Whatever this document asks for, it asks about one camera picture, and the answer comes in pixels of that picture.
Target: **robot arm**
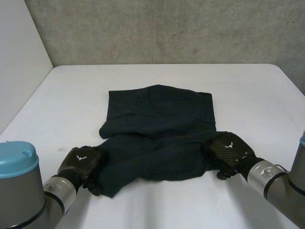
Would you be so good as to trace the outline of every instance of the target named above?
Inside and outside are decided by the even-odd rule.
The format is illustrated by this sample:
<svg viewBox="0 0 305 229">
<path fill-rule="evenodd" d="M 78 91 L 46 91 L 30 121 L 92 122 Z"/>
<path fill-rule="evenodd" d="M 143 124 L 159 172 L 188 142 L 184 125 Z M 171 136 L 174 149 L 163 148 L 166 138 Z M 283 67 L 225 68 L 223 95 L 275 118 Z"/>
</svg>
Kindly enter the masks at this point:
<svg viewBox="0 0 305 229">
<path fill-rule="evenodd" d="M 267 201 L 298 227 L 305 228 L 305 135 L 301 138 L 291 172 L 257 158 L 254 151 L 232 133 L 217 136 L 206 147 L 210 149 L 215 167 L 220 169 L 217 174 L 219 179 L 241 173 Z M 102 192 L 97 176 L 107 161 L 107 154 L 98 148 L 72 149 L 58 173 L 43 186 L 33 145 L 25 142 L 3 143 L 0 153 L 3 152 L 5 160 L 2 169 L 9 173 L 5 178 L 0 177 L 0 193 L 6 193 L 6 198 L 0 204 L 0 228 L 53 229 L 76 199 L 80 186 L 97 196 Z M 14 160 L 11 162 L 9 158 L 12 155 Z M 26 167 L 15 171 L 16 166 L 12 165 L 16 165 L 17 157 Z M 25 194 L 23 190 L 26 188 L 29 190 Z M 12 203 L 20 195 L 24 196 L 23 201 L 18 200 L 18 209 L 12 208 Z"/>
<path fill-rule="evenodd" d="M 253 189 L 299 228 L 305 229 L 305 134 L 291 172 L 256 157 L 253 150 L 232 133 L 214 140 L 210 149 L 212 157 L 220 164 L 219 179 L 241 173 Z"/>
</svg>

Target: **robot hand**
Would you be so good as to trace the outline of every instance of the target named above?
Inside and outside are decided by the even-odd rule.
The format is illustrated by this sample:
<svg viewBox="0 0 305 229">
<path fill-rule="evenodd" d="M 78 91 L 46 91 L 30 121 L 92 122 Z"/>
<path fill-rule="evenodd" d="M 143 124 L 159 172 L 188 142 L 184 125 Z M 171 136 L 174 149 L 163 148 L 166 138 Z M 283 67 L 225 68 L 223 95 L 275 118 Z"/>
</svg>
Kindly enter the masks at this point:
<svg viewBox="0 0 305 229">
<path fill-rule="evenodd" d="M 68 179 L 76 188 L 83 185 L 83 188 L 88 188 L 92 194 L 99 196 L 102 188 L 98 184 L 98 175 L 106 162 L 106 152 L 98 147 L 73 148 L 59 167 L 56 177 Z"/>
<path fill-rule="evenodd" d="M 244 158 L 256 157 L 253 149 L 233 133 L 222 133 L 211 139 L 209 149 L 215 167 L 220 170 L 217 174 L 220 180 L 239 173 L 238 168 Z"/>
</svg>

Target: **concrete wall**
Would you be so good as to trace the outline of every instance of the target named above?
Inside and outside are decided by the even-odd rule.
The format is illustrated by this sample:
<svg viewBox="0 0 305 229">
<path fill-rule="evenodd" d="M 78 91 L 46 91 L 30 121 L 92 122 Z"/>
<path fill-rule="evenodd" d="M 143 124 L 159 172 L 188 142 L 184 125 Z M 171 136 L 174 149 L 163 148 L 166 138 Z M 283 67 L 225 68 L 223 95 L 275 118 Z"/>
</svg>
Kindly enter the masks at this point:
<svg viewBox="0 0 305 229">
<path fill-rule="evenodd" d="M 54 66 L 272 63 L 305 93 L 304 0 L 26 0 Z"/>
<path fill-rule="evenodd" d="M 23 0 L 0 0 L 0 134 L 53 66 Z"/>
</svg>

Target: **black rubber ring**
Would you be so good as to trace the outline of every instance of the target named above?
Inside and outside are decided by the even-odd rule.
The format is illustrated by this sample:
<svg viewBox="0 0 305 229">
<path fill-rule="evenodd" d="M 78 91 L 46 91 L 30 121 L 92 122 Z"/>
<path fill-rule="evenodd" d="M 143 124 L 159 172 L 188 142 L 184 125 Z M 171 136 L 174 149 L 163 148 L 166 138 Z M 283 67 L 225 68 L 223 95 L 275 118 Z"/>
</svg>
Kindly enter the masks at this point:
<svg viewBox="0 0 305 229">
<path fill-rule="evenodd" d="M 288 175 L 288 173 L 286 172 L 281 172 L 281 173 L 278 173 L 276 174 L 273 178 L 271 178 L 268 183 L 266 184 L 265 188 L 264 188 L 264 197 L 265 199 L 267 199 L 267 193 L 268 193 L 268 190 L 270 188 L 270 186 L 273 184 L 273 182 L 278 179 L 279 177 L 281 176 L 284 176 L 284 175 Z"/>
<path fill-rule="evenodd" d="M 61 199 L 59 199 L 57 195 L 54 195 L 53 193 L 48 192 L 48 191 L 44 191 L 44 194 L 45 194 L 46 196 L 49 196 L 49 197 L 53 198 L 54 200 L 56 200 L 56 202 L 57 202 L 57 203 L 59 204 L 59 206 L 61 207 L 62 215 L 64 215 L 64 214 L 65 214 L 65 206 L 64 206 L 64 204 L 62 203 Z"/>
<path fill-rule="evenodd" d="M 290 186 L 298 193 L 300 193 L 301 195 L 305 196 L 305 191 L 303 191 L 302 189 L 300 189 L 299 187 L 297 187 L 294 183 L 292 183 L 291 180 L 288 180 Z"/>
<path fill-rule="evenodd" d="M 30 225 L 32 222 L 37 220 L 43 214 L 45 209 L 46 209 L 46 201 L 44 201 L 44 205 L 43 205 L 42 209 L 35 216 L 33 216 L 32 218 L 30 218 L 29 220 L 27 220 L 21 224 L 9 227 L 9 229 L 22 229 L 22 228 Z"/>
</svg>

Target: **dark fabric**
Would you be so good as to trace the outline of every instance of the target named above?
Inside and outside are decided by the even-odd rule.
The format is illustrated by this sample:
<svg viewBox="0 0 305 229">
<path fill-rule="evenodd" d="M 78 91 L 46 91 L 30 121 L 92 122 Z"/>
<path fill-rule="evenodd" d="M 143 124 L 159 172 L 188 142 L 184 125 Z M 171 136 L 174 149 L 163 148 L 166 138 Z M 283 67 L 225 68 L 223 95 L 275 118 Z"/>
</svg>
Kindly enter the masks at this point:
<svg viewBox="0 0 305 229">
<path fill-rule="evenodd" d="M 99 146 L 108 161 L 99 175 L 113 197 L 138 177 L 185 180 L 215 169 L 207 140 L 216 134 L 212 95 L 155 85 L 109 92 Z"/>
<path fill-rule="evenodd" d="M 110 91 L 104 139 L 121 134 L 160 138 L 216 131 L 212 95 L 155 85 Z"/>
</svg>

